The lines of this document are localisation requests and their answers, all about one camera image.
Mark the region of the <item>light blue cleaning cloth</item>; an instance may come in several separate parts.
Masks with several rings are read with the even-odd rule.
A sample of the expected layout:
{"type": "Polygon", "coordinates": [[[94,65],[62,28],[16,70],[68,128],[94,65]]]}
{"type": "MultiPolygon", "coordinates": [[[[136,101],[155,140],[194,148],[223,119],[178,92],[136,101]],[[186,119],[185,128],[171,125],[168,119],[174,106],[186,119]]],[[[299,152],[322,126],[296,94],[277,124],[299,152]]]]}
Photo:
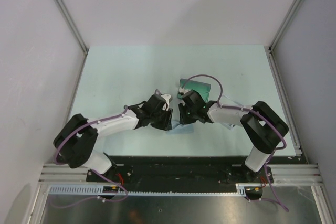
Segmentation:
{"type": "Polygon", "coordinates": [[[192,134],[194,132],[192,124],[183,125],[179,121],[172,121],[171,126],[172,128],[166,132],[167,134],[192,134]]]}

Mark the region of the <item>grey glasses case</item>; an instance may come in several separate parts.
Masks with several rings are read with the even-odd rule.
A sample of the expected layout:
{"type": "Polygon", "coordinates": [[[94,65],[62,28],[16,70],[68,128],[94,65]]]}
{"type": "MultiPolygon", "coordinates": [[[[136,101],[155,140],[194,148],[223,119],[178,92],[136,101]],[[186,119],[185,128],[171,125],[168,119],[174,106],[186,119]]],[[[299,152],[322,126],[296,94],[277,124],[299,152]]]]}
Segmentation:
{"type": "Polygon", "coordinates": [[[205,102],[208,102],[209,93],[211,91],[210,84],[204,83],[204,82],[193,81],[193,80],[190,80],[188,82],[186,81],[187,81],[186,79],[180,79],[179,89],[183,88],[184,90],[195,90],[201,95],[202,99],[205,102]]]}

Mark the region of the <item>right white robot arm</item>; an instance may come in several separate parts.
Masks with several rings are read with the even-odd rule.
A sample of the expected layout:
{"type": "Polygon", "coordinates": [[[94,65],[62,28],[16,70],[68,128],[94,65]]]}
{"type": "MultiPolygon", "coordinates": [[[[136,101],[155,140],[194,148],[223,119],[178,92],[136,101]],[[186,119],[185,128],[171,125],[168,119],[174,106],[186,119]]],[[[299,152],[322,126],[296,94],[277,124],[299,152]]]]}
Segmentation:
{"type": "Polygon", "coordinates": [[[192,89],[179,88],[182,102],[178,105],[180,124],[220,123],[242,127],[250,138],[253,147],[245,159],[242,169],[243,179],[254,183],[261,177],[261,168],[271,159],[289,132],[288,125],[265,102],[258,101],[252,106],[221,105],[218,101],[205,102],[201,95],[192,89]]]}

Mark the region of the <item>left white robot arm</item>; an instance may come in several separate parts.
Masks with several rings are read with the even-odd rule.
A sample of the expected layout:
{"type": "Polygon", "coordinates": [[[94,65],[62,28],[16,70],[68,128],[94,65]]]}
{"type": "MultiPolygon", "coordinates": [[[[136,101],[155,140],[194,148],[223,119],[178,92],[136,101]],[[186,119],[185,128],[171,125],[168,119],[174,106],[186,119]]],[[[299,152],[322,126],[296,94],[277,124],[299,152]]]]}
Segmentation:
{"type": "Polygon", "coordinates": [[[53,141],[54,163],[66,164],[72,169],[83,166],[98,172],[103,181],[112,181],[116,175],[112,160],[104,152],[94,150],[95,144],[106,136],[147,126],[171,130],[171,101],[170,94],[156,90],[148,100],[126,105],[119,114],[92,121],[81,113],[72,116],[53,141]]]}

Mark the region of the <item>white frame sunglasses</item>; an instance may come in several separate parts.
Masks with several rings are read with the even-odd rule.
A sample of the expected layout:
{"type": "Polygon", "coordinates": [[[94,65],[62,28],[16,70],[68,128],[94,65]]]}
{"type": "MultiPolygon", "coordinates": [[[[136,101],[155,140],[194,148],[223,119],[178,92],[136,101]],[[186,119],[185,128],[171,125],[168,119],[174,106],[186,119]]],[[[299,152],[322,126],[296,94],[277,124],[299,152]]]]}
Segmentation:
{"type": "MultiPolygon", "coordinates": [[[[237,106],[240,106],[240,107],[243,107],[243,106],[244,106],[243,104],[239,103],[238,101],[235,101],[235,100],[231,99],[230,97],[228,97],[228,96],[225,95],[225,94],[223,94],[222,97],[225,97],[227,100],[232,101],[232,102],[233,102],[235,105],[237,105],[237,106]]],[[[232,129],[235,127],[234,124],[228,124],[228,123],[221,123],[221,125],[224,126],[224,127],[226,127],[226,128],[229,129],[229,130],[232,130],[232,129]]]]}

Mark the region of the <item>right aluminium frame post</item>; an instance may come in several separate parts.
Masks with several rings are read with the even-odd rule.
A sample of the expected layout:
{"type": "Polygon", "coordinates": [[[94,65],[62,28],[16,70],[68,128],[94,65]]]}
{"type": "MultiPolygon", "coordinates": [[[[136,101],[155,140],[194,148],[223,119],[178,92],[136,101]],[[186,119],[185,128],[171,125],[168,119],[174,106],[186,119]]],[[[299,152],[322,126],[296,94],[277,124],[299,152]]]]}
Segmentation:
{"type": "Polygon", "coordinates": [[[289,25],[291,24],[291,22],[293,21],[296,13],[298,12],[299,8],[301,7],[301,5],[303,4],[304,0],[293,0],[293,2],[291,3],[283,21],[280,24],[280,27],[278,28],[274,38],[272,39],[268,50],[270,52],[273,52],[278,43],[280,42],[281,38],[283,37],[283,35],[285,34],[286,30],[288,29],[289,25]]]}

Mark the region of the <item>aluminium frame post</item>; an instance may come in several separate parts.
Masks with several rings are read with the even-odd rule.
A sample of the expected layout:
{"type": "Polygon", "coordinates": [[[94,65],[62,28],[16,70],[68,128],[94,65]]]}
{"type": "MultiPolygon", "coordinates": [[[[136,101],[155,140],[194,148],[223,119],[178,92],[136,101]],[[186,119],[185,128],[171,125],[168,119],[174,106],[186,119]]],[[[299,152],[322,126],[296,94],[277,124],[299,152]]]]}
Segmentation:
{"type": "Polygon", "coordinates": [[[291,22],[293,21],[296,13],[298,12],[299,8],[301,7],[301,5],[303,4],[304,0],[293,0],[293,2],[291,3],[283,21],[280,24],[280,27],[278,28],[274,38],[272,39],[268,50],[270,52],[273,52],[278,43],[280,42],[281,38],[283,37],[283,35],[285,34],[286,30],[288,29],[289,25],[291,24],[291,22]]]}
{"type": "Polygon", "coordinates": [[[75,41],[77,42],[77,44],[79,45],[81,51],[83,52],[83,54],[86,56],[89,48],[86,45],[82,35],[80,34],[77,25],[75,24],[75,21],[73,20],[64,0],[54,0],[57,8],[59,9],[65,23],[67,24],[70,32],[72,33],[75,41]]]}

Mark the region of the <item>left aluminium frame post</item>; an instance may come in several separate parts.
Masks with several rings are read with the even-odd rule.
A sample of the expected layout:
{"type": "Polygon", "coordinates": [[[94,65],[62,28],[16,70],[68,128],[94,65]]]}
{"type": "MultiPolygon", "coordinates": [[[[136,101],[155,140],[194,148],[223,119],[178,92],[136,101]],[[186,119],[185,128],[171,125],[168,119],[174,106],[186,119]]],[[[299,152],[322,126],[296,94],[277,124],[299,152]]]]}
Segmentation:
{"type": "Polygon", "coordinates": [[[54,0],[57,8],[59,9],[65,23],[67,24],[70,32],[72,33],[75,41],[77,42],[77,44],[79,45],[81,51],[83,52],[83,54],[86,56],[89,48],[86,45],[82,35],[80,34],[77,25],[75,24],[75,21],[73,20],[64,0],[54,0]]]}

